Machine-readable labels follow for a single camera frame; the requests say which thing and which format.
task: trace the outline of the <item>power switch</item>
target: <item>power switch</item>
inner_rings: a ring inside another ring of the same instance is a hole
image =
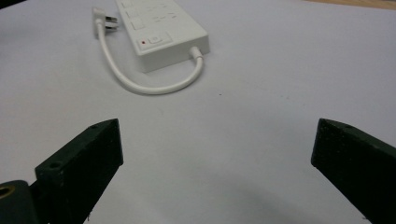
[[[156,44],[162,41],[161,37],[159,35],[152,35],[148,37],[148,41],[151,44]]]

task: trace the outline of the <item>electrical outlet socket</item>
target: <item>electrical outlet socket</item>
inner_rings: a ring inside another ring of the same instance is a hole
[[[210,51],[207,31],[173,0],[117,0],[142,72],[188,60],[189,50]]]

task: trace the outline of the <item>power cord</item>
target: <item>power cord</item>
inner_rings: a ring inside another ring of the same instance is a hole
[[[106,13],[97,7],[92,9],[93,16],[93,31],[96,36],[99,38],[102,51],[106,56],[106,60],[111,70],[114,72],[116,78],[130,91],[139,92],[147,95],[161,95],[167,94],[174,91],[182,90],[188,87],[192,82],[194,82],[198,76],[201,74],[204,68],[204,57],[201,51],[197,47],[192,47],[190,49],[190,55],[195,60],[195,69],[192,73],[184,80],[170,86],[166,87],[144,87],[137,83],[132,82],[127,76],[125,76],[120,69],[117,67],[116,63],[111,56],[110,50],[108,49],[105,35],[106,31],[115,31],[117,27],[115,26],[106,26],[106,22],[117,23],[117,18],[107,17]],[[142,74],[141,72],[132,71],[133,74]]]

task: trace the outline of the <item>plug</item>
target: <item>plug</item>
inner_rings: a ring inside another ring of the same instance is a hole
[[[108,17],[104,10],[99,7],[92,8],[92,26],[93,26],[93,33],[98,36],[98,28],[97,25],[101,24],[102,28],[105,31],[117,31],[117,25],[107,26],[106,23],[111,22],[117,24],[117,18]]]

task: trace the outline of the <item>power strip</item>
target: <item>power strip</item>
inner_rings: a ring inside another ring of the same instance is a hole
[[[208,34],[173,0],[116,0],[143,72],[188,60],[189,50],[210,51]]]

